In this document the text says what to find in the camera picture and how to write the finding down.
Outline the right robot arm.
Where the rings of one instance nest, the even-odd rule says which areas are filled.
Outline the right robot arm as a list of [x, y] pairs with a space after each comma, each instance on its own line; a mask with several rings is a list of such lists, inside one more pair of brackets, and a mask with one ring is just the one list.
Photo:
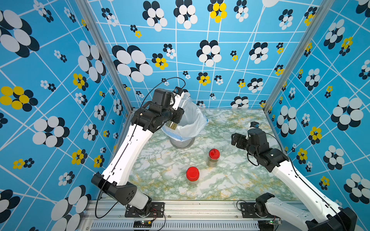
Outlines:
[[342, 208], [319, 191], [294, 167], [286, 154], [269, 146], [264, 131], [252, 128], [247, 135], [234, 133], [231, 144], [245, 150], [259, 166], [278, 177], [307, 209], [298, 209], [271, 193], [264, 193], [256, 198], [255, 208], [259, 216], [277, 216], [302, 231], [355, 230], [356, 213], [351, 208]]

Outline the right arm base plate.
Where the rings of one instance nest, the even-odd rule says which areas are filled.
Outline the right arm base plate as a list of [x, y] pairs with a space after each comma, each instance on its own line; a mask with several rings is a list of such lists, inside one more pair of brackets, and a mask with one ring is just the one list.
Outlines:
[[263, 218], [263, 219], [279, 219], [279, 217], [271, 214], [259, 215], [257, 213], [255, 203], [239, 201], [237, 209], [241, 212], [243, 218]]

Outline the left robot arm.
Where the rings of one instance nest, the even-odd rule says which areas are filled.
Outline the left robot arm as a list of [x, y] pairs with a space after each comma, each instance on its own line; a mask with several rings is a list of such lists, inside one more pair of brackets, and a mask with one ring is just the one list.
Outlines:
[[129, 175], [144, 145], [167, 122], [178, 124], [184, 114], [180, 103], [185, 93], [176, 87], [173, 91], [156, 89], [151, 101], [137, 109], [128, 133], [117, 154], [103, 171], [92, 177], [92, 184], [122, 205], [136, 209], [137, 214], [147, 216], [152, 199], [129, 182]]

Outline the clear plastic jar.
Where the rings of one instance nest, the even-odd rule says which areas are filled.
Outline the clear plastic jar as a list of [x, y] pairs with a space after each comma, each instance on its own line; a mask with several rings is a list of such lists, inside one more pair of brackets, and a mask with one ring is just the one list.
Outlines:
[[190, 105], [191, 98], [188, 91], [184, 91], [181, 96], [178, 94], [174, 97], [174, 103], [172, 108], [174, 112], [172, 118], [167, 121], [166, 126], [172, 130], [175, 130], [177, 125], [180, 123], [186, 108]]

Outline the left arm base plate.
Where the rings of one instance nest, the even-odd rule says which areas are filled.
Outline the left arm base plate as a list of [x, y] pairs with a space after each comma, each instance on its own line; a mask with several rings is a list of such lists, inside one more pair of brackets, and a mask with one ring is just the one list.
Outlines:
[[126, 218], [162, 218], [164, 215], [165, 203], [152, 202], [150, 207], [145, 206], [143, 209], [138, 209], [129, 205], [125, 212]]

